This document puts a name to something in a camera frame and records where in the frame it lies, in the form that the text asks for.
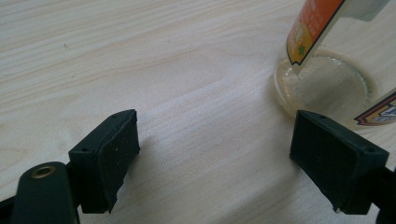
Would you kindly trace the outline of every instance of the small hole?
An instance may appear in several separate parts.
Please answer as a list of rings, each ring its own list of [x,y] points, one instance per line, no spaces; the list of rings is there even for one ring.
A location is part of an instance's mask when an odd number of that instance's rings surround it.
[[[38,179],[51,175],[55,171],[54,166],[44,166],[32,172],[32,178]]]

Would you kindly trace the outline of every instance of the black plastic jaw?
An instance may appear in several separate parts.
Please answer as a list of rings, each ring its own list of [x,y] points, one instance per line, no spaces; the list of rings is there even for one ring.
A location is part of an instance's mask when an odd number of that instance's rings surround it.
[[[79,223],[80,204],[83,213],[110,212],[139,150],[136,111],[110,116],[69,151],[67,165],[26,171],[17,195],[0,202],[0,223]]]
[[[127,110],[107,118],[69,151],[84,213],[111,212],[139,150],[136,111]]]
[[[366,215],[374,202],[387,214],[394,211],[396,190],[390,186],[395,175],[385,167],[388,156],[386,150],[332,119],[313,112],[297,112],[290,157],[329,199],[334,210]],[[382,180],[385,184],[380,183],[381,175],[387,176],[387,180]]]

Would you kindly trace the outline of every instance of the wooden table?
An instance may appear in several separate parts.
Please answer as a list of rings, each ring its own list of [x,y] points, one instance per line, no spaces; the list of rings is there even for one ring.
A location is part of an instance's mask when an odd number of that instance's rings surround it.
[[[290,160],[272,93],[302,0],[0,2],[0,200],[103,119],[137,110],[112,214],[82,223],[374,223],[335,214]],[[395,125],[365,138],[391,154]]]

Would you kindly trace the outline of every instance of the orange label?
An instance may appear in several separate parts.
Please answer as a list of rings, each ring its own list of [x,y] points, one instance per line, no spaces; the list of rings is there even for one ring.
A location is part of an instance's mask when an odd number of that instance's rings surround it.
[[[377,126],[396,121],[396,91],[366,110],[355,120],[359,125]]]
[[[329,24],[345,1],[305,1],[288,35],[287,50],[291,64],[302,65],[309,52],[318,44],[320,36],[331,28]]]

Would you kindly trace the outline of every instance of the wood grain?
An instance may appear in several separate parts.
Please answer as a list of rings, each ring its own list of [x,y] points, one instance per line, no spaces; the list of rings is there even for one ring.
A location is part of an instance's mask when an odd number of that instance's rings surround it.
[[[303,2],[1,1],[0,200],[134,108],[141,154],[112,214],[82,223],[374,223],[375,206],[335,214],[289,159],[271,75]],[[389,168],[394,134],[364,135]]]

